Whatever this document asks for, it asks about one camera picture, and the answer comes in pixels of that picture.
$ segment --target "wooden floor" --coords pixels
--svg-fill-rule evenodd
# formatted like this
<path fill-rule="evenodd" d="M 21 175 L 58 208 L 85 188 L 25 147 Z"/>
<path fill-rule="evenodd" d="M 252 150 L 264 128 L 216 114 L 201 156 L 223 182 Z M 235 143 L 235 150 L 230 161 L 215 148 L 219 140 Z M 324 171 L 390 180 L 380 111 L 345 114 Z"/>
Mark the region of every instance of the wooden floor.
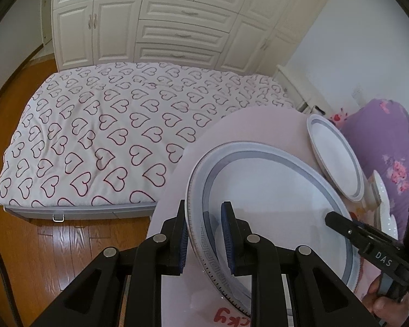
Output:
<path fill-rule="evenodd" d="M 2 155 L 27 101 L 54 72 L 54 60 L 27 67 L 1 96 L 0 172 Z M 123 250 L 137 246 L 145 239 L 148 225 L 147 217 L 28 223 L 0 207 L 0 252 L 24 325 L 30 325 L 103 248 L 116 246 Z M 0 314 L 9 326 L 14 326 L 1 280 Z"/>

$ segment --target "black clamp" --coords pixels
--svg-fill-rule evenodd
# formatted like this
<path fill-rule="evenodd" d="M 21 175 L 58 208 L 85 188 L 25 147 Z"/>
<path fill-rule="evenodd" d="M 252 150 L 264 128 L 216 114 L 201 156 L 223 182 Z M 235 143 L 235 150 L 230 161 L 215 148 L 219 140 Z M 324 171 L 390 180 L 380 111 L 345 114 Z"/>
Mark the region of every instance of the black clamp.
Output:
<path fill-rule="evenodd" d="M 308 246 L 292 251 L 252 234 L 249 224 L 235 217 L 230 202 L 221 205 L 221 226 L 232 274 L 252 276 L 252 327 L 288 326 L 281 274 L 287 276 L 295 326 L 378 326 Z"/>
<path fill-rule="evenodd" d="M 184 201 L 160 234 L 138 247 L 103 250 L 33 322 L 32 327 L 118 326 L 125 282 L 125 327 L 160 327 L 162 275 L 180 275 L 188 247 Z"/>
<path fill-rule="evenodd" d="M 400 302 L 409 293 L 409 220 L 403 243 L 368 224 L 348 220 L 335 212 L 328 213 L 325 222 L 346 237 L 361 257 L 381 270 L 378 296 Z"/>

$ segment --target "heart pattern bedspread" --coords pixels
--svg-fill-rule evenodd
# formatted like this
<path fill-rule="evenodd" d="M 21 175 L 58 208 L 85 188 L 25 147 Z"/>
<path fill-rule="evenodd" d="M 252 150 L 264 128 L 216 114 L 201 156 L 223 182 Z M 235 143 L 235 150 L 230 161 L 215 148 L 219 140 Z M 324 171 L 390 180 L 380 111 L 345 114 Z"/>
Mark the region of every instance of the heart pattern bedspread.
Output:
<path fill-rule="evenodd" d="M 241 108 L 292 107 L 262 75 L 169 63 L 109 63 L 50 76 L 4 154 L 0 204 L 97 206 L 157 201 L 206 128 Z"/>

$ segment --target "red lettering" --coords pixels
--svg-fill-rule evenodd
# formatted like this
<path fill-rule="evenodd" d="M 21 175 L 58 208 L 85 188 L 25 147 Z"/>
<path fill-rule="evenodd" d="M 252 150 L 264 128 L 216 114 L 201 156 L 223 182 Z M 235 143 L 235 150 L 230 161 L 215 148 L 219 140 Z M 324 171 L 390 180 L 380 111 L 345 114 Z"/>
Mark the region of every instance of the red lettering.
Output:
<path fill-rule="evenodd" d="M 228 326 L 238 327 L 241 317 L 230 317 L 229 320 L 230 322 L 227 324 Z"/>
<path fill-rule="evenodd" d="M 248 324 L 250 324 L 250 319 L 247 317 L 241 317 L 241 320 L 245 320 L 245 323 L 241 323 L 240 326 L 247 326 Z"/>
<path fill-rule="evenodd" d="M 218 309 L 217 313 L 215 314 L 214 322 L 226 323 L 227 318 L 226 318 L 226 316 L 222 315 L 223 312 L 229 314 L 230 310 L 227 307 L 220 307 Z"/>

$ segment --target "purple blanket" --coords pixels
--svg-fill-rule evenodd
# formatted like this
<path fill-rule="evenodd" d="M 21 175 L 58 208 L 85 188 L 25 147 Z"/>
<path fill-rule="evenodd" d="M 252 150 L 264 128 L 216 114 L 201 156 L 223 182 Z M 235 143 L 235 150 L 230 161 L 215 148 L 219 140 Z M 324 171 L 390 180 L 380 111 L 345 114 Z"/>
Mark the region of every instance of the purple blanket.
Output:
<path fill-rule="evenodd" d="M 382 177 L 401 240 L 409 216 L 409 115 L 400 103 L 373 99 L 349 116 L 340 131 L 366 177 Z"/>

